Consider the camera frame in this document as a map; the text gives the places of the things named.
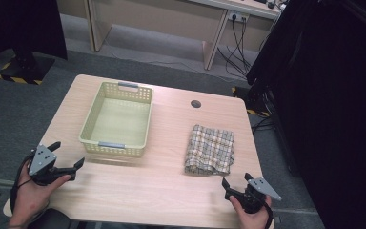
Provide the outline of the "black curtain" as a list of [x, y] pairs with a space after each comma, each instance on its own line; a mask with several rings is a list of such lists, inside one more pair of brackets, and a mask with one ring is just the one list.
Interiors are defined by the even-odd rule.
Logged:
[[57, 0], [0, 0], [0, 52], [17, 48], [68, 58]]
[[289, 0], [248, 74], [326, 229], [366, 229], [366, 0]]

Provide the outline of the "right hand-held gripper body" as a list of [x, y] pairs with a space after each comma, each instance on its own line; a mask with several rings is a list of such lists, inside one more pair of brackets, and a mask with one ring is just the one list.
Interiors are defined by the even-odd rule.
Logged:
[[257, 213], [266, 203], [266, 196], [282, 200], [281, 195], [263, 177], [254, 178], [251, 187], [247, 185], [244, 192], [235, 191], [234, 196], [248, 214]]

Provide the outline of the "white power socket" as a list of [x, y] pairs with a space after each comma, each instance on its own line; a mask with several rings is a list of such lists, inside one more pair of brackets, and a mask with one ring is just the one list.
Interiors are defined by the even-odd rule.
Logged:
[[228, 19], [233, 22], [246, 23], [249, 19], [249, 15], [242, 12], [230, 11], [228, 13]]

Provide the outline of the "pale green plastic basket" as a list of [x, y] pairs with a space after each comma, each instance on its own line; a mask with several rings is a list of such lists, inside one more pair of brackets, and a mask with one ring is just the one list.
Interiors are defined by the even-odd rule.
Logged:
[[141, 157], [150, 128], [153, 89], [127, 82], [102, 82], [79, 141], [92, 154]]

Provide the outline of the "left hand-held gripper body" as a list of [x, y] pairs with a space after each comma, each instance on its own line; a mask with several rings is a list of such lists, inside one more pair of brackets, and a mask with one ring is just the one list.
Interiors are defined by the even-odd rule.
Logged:
[[57, 155], [54, 151], [51, 152], [48, 147], [39, 144], [32, 151], [32, 160], [28, 170], [31, 179], [40, 186], [47, 186], [65, 175], [66, 169], [54, 166], [56, 159]]

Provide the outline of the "person's left hand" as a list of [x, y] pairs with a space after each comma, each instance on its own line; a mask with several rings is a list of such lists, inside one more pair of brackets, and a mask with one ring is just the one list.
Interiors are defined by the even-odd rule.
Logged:
[[12, 216], [8, 223], [9, 229], [27, 229], [32, 218], [48, 206], [51, 194], [71, 178], [64, 175], [47, 186], [35, 184], [28, 174], [28, 165], [24, 164], [18, 183], [16, 201]]

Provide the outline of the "plaid cloth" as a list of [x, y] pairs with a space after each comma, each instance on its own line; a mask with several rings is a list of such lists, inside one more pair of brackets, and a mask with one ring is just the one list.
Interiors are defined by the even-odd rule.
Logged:
[[194, 175], [228, 175], [234, 164], [234, 133], [196, 124], [189, 137], [184, 169]]

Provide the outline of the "beige wooden desk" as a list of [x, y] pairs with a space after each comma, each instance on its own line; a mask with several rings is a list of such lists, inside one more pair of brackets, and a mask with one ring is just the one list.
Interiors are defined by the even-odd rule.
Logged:
[[[217, 47], [232, 46], [231, 32], [244, 26], [245, 48], [254, 50], [278, 18], [278, 7], [256, 0], [84, 0], [91, 49], [98, 52], [113, 25], [156, 31], [201, 42], [206, 70]], [[249, 15], [246, 23], [228, 19], [230, 11]]]

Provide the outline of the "person's right hand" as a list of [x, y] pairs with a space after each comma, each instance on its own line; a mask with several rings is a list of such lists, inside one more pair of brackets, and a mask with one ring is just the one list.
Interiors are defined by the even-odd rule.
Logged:
[[247, 214], [234, 196], [230, 196], [229, 201], [238, 215], [240, 229], [265, 229], [269, 219], [269, 213], [265, 207], [255, 214]]

